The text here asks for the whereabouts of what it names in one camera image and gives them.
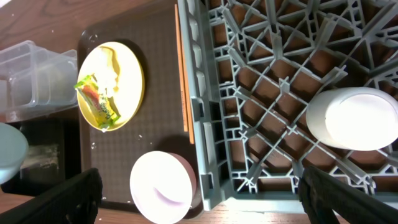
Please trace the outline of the yellow green snack wrapper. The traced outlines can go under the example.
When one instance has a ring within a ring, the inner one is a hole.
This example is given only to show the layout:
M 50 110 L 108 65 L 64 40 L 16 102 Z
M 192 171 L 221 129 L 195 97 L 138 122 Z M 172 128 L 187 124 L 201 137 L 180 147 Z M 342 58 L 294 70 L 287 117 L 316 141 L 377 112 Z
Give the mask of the yellow green snack wrapper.
M 94 75 L 85 76 L 75 85 L 75 90 L 83 97 L 100 130 L 106 131 L 115 125 L 120 115 L 111 106 L 109 98 L 99 93 Z

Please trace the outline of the light blue bowl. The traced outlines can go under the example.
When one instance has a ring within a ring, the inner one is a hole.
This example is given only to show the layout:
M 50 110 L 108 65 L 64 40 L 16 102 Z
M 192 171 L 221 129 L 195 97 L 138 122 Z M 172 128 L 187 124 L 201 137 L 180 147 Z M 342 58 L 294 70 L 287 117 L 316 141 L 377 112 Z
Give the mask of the light blue bowl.
M 1 184 L 11 180 L 27 156 L 29 143 L 15 127 L 1 123 Z

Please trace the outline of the white paper cup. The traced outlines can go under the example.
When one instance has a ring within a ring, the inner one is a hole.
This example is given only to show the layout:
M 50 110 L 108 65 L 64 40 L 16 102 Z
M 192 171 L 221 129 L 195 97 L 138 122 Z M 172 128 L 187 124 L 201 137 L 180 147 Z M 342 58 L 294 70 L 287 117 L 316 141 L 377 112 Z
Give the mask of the white paper cup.
M 368 87 L 327 90 L 308 105 L 311 134 L 327 146 L 373 151 L 397 139 L 397 100 Z

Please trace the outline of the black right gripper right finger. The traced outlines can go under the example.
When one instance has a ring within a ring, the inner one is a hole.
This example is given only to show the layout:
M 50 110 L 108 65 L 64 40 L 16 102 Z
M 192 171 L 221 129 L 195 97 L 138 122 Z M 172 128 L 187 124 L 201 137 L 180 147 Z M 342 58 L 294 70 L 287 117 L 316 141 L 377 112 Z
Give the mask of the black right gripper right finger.
M 397 209 L 310 166 L 298 183 L 299 201 L 311 223 L 397 223 Z

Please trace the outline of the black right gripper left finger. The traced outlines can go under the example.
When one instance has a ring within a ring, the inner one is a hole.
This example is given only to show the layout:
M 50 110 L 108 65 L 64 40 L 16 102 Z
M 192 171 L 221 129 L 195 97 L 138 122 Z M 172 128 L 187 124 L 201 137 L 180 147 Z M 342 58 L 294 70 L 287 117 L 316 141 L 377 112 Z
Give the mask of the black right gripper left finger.
M 1 214 L 1 224 L 94 224 L 103 184 L 96 168 L 51 188 Z

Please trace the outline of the leftover rice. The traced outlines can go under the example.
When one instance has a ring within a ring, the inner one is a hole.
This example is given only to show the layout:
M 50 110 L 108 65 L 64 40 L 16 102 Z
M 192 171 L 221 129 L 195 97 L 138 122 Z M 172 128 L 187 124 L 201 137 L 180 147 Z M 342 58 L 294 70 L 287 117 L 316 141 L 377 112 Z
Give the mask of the leftover rice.
M 30 146 L 21 168 L 26 169 L 30 167 L 46 167 L 52 164 L 57 165 L 58 154 L 59 150 L 57 144 Z

